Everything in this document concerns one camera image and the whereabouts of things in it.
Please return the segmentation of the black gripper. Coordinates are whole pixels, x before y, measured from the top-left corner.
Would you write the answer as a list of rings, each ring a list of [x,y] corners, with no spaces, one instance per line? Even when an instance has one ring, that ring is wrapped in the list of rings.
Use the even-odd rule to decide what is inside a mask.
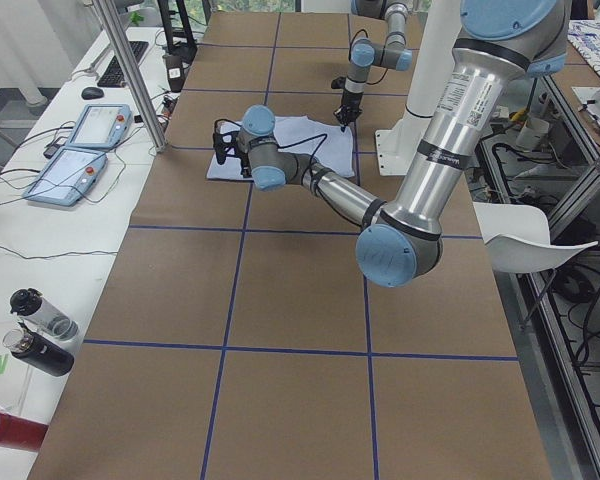
[[[240,168],[243,178],[251,178],[251,164],[247,155],[240,155]]]
[[[362,113],[360,104],[363,98],[362,92],[351,92],[344,90],[341,96],[341,105],[335,111],[335,117],[340,123],[340,130],[344,132],[350,123],[355,122]]]

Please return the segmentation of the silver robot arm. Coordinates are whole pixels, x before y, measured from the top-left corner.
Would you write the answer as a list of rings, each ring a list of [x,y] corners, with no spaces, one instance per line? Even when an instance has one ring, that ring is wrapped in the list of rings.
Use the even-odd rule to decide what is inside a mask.
[[[263,105],[250,107],[229,144],[216,152],[239,158],[259,190],[307,188],[360,228],[356,260],[367,279],[405,285],[440,260],[441,213],[503,90],[514,80],[563,67],[570,13],[567,1],[460,4],[452,70],[391,201],[339,176],[315,154],[284,151],[274,135],[274,113]]]
[[[361,115],[360,107],[372,66],[386,70],[406,71],[412,63],[412,52],[407,48],[406,23],[415,10],[414,1],[352,1],[351,11],[358,16],[381,19],[387,33],[383,44],[368,37],[350,42],[349,69],[331,83],[332,89],[342,91],[340,106],[334,116],[341,131]]]

